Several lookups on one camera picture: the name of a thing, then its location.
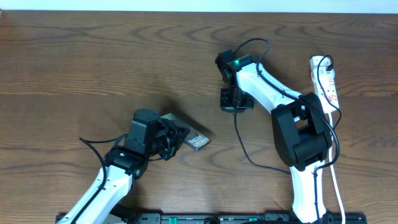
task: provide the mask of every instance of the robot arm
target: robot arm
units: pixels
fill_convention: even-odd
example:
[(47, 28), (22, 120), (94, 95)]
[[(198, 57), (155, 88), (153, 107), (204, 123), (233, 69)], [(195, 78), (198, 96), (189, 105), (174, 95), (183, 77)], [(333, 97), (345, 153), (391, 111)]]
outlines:
[(155, 111), (137, 110), (129, 134), (119, 137), (105, 155), (106, 177), (100, 169), (91, 187), (57, 224), (103, 223), (133, 182), (146, 171), (149, 158), (158, 154), (162, 159), (170, 159), (188, 133), (189, 129), (177, 127)]
[[(325, 163), (327, 150), (331, 146), (331, 137), (327, 128), (319, 118), (312, 116), (308, 109), (268, 85), (257, 74), (256, 61), (250, 55), (236, 59), (229, 50), (219, 54), (216, 64), (223, 75), (223, 80), (229, 84), (228, 91), (221, 91), (228, 92), (228, 96), (221, 99), (221, 109), (234, 113), (243, 112), (253, 107), (253, 104), (248, 107), (248, 102), (254, 97), (270, 112), (275, 147), (292, 173), (294, 189), (292, 209), (302, 223), (316, 221), (313, 171), (314, 168)], [(264, 78), (280, 90), (295, 97), (301, 95), (281, 84), (261, 64), (259, 70)], [(302, 97), (320, 111), (322, 110), (320, 100), (316, 95), (309, 94)], [(295, 122), (300, 119), (308, 120), (308, 124), (297, 128)], [(322, 217), (326, 213), (322, 200), (322, 170), (318, 170), (317, 174), (318, 211)]]

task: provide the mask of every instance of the wooden table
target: wooden table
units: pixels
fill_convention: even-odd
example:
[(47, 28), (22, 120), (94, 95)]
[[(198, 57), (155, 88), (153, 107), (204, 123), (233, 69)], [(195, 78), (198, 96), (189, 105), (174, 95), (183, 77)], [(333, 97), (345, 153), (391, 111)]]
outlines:
[[(6, 11), (0, 18), (0, 222), (54, 223), (86, 191), (100, 163), (78, 140), (128, 132), (139, 108), (175, 113), (212, 138), (151, 162), (123, 204), (178, 212), (288, 210), (289, 175), (253, 167), (220, 110), (218, 52), (252, 37), (272, 48), (266, 69), (313, 91), (309, 59), (335, 59), (343, 119), (336, 171), (347, 212), (396, 223), (397, 16)], [(265, 45), (242, 54), (259, 56)], [(238, 116), (254, 161), (287, 169), (259, 104)], [(100, 145), (102, 155), (110, 145)], [(329, 169), (324, 201), (339, 212)]]

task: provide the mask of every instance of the white wall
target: white wall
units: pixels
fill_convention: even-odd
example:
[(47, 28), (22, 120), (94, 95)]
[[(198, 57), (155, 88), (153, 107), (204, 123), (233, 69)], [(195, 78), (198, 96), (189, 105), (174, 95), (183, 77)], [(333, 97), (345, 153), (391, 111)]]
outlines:
[(398, 13), (398, 0), (0, 0), (3, 10)]

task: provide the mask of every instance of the power strip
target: power strip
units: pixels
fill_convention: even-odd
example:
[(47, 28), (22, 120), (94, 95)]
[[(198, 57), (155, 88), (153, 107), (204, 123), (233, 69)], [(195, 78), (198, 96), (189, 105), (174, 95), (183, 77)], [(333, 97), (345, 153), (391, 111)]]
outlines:
[[(311, 79), (313, 82), (313, 87), (315, 89), (315, 94), (319, 97), (323, 112), (324, 113), (332, 113), (336, 111), (336, 108), (332, 107), (326, 100), (321, 86), (318, 83), (318, 65), (323, 56), (314, 56), (310, 60), (311, 66)], [(332, 69), (327, 71), (326, 68), (331, 64), (329, 58), (325, 58), (322, 60), (322, 63), (319, 66), (319, 79), (322, 84), (323, 89), (325, 90), (326, 97), (328, 98), (329, 102), (339, 108), (338, 98), (337, 98), (337, 91), (335, 85), (335, 70)]]

